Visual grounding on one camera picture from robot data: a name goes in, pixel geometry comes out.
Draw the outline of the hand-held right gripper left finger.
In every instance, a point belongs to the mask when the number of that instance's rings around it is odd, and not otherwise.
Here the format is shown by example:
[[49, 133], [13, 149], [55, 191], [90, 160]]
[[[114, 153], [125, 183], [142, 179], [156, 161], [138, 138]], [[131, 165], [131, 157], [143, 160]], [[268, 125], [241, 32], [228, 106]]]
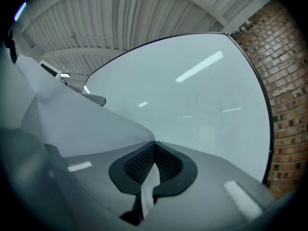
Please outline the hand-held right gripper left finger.
[[56, 146], [19, 129], [1, 129], [0, 158], [14, 194], [53, 231], [156, 231], [156, 214], [143, 214], [141, 192], [121, 192], [109, 176], [117, 158], [153, 154], [140, 143], [102, 154], [63, 158]]

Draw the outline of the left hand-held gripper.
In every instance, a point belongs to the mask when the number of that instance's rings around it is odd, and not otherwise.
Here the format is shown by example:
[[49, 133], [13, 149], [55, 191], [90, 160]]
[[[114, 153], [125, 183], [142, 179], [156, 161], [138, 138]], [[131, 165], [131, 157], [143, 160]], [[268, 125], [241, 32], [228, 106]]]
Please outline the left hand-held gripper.
[[[61, 71], [55, 67], [53, 67], [51, 64], [47, 63], [44, 60], [41, 60], [39, 65], [44, 68], [48, 73], [50, 73], [53, 77], [56, 79], [61, 78]], [[103, 107], [106, 104], [106, 99], [102, 96], [93, 95], [93, 94], [87, 94], [87, 93], [81, 93], [81, 95], [88, 100], [98, 104], [99, 106]]]

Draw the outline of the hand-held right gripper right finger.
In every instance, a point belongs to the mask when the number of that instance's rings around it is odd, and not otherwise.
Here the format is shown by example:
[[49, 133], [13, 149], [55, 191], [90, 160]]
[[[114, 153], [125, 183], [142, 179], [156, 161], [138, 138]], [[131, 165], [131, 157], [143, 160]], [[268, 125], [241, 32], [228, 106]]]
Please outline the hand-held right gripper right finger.
[[158, 198], [138, 225], [145, 231], [229, 231], [248, 222], [224, 188], [236, 182], [262, 210], [275, 198], [268, 188], [229, 161], [201, 151], [163, 142], [192, 159], [197, 166], [195, 181], [178, 196]]

